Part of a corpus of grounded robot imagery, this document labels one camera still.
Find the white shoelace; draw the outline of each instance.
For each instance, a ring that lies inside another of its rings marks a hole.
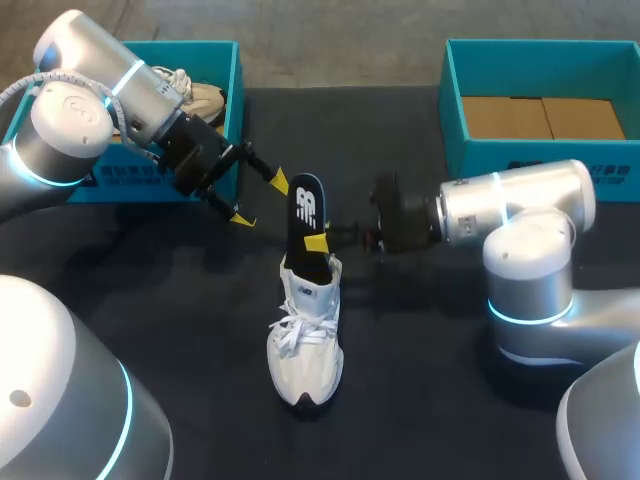
[[[299,343],[319,345],[327,338],[335,337],[338,333],[338,320],[334,318],[337,307],[334,305],[324,315],[310,318],[299,313],[289,300],[285,300],[280,309],[288,315],[269,325],[269,328],[281,328],[276,338],[276,347],[280,354],[293,355]]]
[[[181,93],[187,103],[191,103],[193,101],[191,77],[187,75],[187,72],[182,68],[173,71],[165,67],[153,67],[153,71],[164,78],[169,82],[169,85]]]

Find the teal cardboard box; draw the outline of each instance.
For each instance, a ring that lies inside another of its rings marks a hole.
[[[467,97],[606,100],[623,136],[477,138],[465,117]],[[589,168],[599,200],[640,202],[640,50],[635,42],[449,40],[438,103],[453,178],[575,158]]]
[[[236,42],[124,42],[147,65],[175,70],[183,68],[192,81],[208,83],[227,92],[224,136],[240,143],[244,114],[242,65]],[[5,141],[13,137],[28,115],[34,97],[25,95],[9,127]],[[216,182],[217,192],[228,201],[235,199],[237,165]],[[148,159],[113,143],[98,160],[92,172],[68,200],[71,203],[189,202],[171,186],[171,174],[160,174]]]

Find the yellow tape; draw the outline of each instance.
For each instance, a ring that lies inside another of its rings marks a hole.
[[[256,219],[253,219],[253,223],[249,223],[249,220],[241,217],[240,215],[238,215],[237,213],[231,217],[231,220],[229,220],[230,222],[233,223],[239,223],[240,225],[244,225],[246,227],[253,227],[256,224]]]
[[[269,183],[282,192],[283,195],[289,194],[289,182],[287,182],[287,177],[284,176],[282,168],[278,168],[278,173],[276,173],[276,176],[273,177]]]
[[[329,253],[329,244],[327,243],[326,233],[304,237],[304,246],[307,249],[307,252]]]

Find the shoe upper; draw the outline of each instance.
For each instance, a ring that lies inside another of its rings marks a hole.
[[[316,285],[280,265],[287,315],[271,325],[267,341],[269,369],[280,396],[295,405],[305,393],[313,403],[327,401],[340,375],[338,345],[342,263],[329,258],[332,282]]]
[[[184,97],[183,111],[196,114],[206,122],[211,122],[222,112],[225,101],[218,87],[192,82],[182,68],[173,71],[165,67],[153,67],[153,71]]]

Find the black insole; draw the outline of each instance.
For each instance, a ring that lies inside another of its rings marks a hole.
[[[324,233],[326,202],[322,183],[314,175],[302,173],[289,183],[287,197],[287,258],[285,267],[317,285],[331,283],[327,255],[308,252],[304,237]]]

